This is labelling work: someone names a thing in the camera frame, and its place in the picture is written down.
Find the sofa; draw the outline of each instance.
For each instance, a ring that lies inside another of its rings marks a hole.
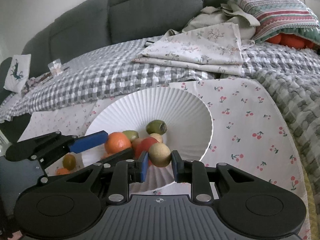
[[[66,63],[86,52],[135,39],[159,36],[168,29],[177,31],[206,6],[219,7],[225,0],[87,0],[55,19],[25,45],[22,54],[31,54],[30,75],[49,71],[48,64]],[[11,58],[0,65],[0,104],[10,95],[3,89]],[[31,115],[0,123],[0,130],[16,142]]]

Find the cherry print tablecloth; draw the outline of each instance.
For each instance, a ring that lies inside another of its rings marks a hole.
[[[202,159],[206,166],[229,163],[292,191],[308,208],[302,166],[292,136],[275,103],[259,83],[229,78],[171,83],[170,87],[184,89],[198,96],[212,113],[213,137]],[[54,112],[33,113],[20,140],[57,130],[64,135],[83,136],[97,114],[119,98],[70,106]],[[85,166],[98,160],[100,157],[96,160],[83,157]],[[48,172],[54,174],[59,166],[61,160],[54,163]],[[190,189],[188,183],[174,183],[161,190],[142,194],[190,194]],[[212,191],[214,197],[218,198],[213,183]],[[310,239],[308,212],[299,235],[303,239]]]

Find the fluted white bowl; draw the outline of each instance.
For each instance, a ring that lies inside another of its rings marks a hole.
[[[147,137],[146,125],[153,120],[167,125],[164,143],[178,150],[184,160],[201,160],[206,153],[213,133],[212,116],[208,107],[193,94],[170,87],[137,91],[112,103],[91,123],[85,135],[101,130],[107,133],[135,130],[140,138]],[[84,166],[99,160],[104,147],[86,151]],[[144,183],[133,183],[131,192],[157,190],[174,182],[171,165],[165,168],[150,166]]]

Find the yellow potato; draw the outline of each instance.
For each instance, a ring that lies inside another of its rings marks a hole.
[[[156,167],[163,168],[171,162],[171,151],[163,143],[155,143],[149,149],[149,159]]]
[[[153,137],[154,139],[156,139],[159,143],[163,143],[163,138],[160,134],[158,133],[152,133],[150,134],[150,137]]]

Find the gingham blanket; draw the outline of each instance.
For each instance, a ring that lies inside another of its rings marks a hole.
[[[160,38],[118,43],[65,63],[63,68],[70,67],[65,73],[37,86],[4,110],[10,95],[0,106],[0,123],[26,113],[55,110],[170,82],[214,78],[213,74],[204,71],[131,62],[144,49],[147,40]]]
[[[266,42],[243,56],[245,77],[266,88],[291,130],[312,185],[320,226],[320,56]]]

